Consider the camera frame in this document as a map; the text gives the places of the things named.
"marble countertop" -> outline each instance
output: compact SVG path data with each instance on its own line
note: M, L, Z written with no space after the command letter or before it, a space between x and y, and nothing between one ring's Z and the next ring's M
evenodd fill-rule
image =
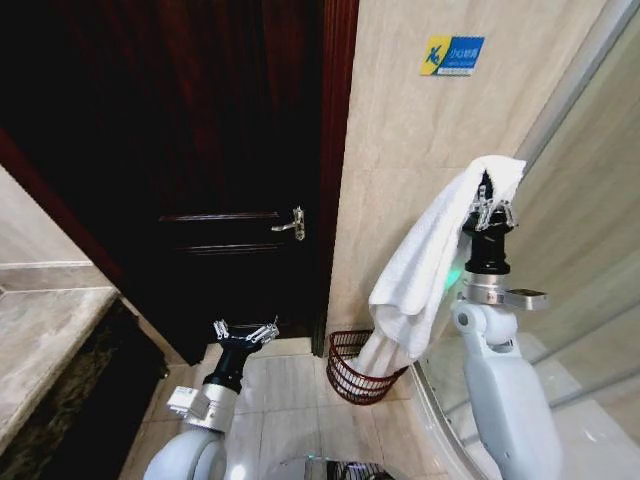
M116 297L113 287L0 297L0 454Z

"door frame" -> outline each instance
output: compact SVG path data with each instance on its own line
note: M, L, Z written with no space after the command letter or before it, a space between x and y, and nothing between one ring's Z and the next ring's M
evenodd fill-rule
M313 295L311 342L313 353L318 356L324 352L358 7L359 0L324 0L322 7L320 178L318 218L314 219L317 222L317 234L315 244L311 247L317 275L317 282L313 282L316 292ZM4 129L0 129L0 162L107 278L128 296L130 288L120 265L84 228L60 196L15 146ZM136 305L135 295L132 295L130 300Z

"door handle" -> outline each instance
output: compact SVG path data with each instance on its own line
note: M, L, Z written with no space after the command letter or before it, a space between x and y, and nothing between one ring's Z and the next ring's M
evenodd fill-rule
M301 242L305 237L304 230L304 210L300 207L296 207L293 209L293 222L287 223L286 225L274 225L271 227L272 232L284 232L285 230L294 229L296 234L296 240Z

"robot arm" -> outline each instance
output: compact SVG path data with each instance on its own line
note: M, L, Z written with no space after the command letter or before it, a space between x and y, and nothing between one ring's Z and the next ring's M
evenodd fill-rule
M559 480L562 447L540 380L522 358L516 317L460 302L453 319L467 348L464 372L483 445L508 480Z
M485 173L462 230L471 237L465 288L453 309L467 358L465 378L483 445L506 480L559 480L562 447L534 368L522 358L516 316L538 310L547 295L508 290L504 237L516 225L508 202L494 204Z
M202 390L176 387L167 405L192 427L171 439L147 467L144 480L222 480L227 469L225 437L231 429L247 357L278 335L275 322L246 337L214 323L223 351Z

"sign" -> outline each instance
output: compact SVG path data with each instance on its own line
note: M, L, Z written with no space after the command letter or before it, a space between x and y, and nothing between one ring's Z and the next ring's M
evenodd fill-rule
M483 43L484 37L431 37L420 75L471 75Z

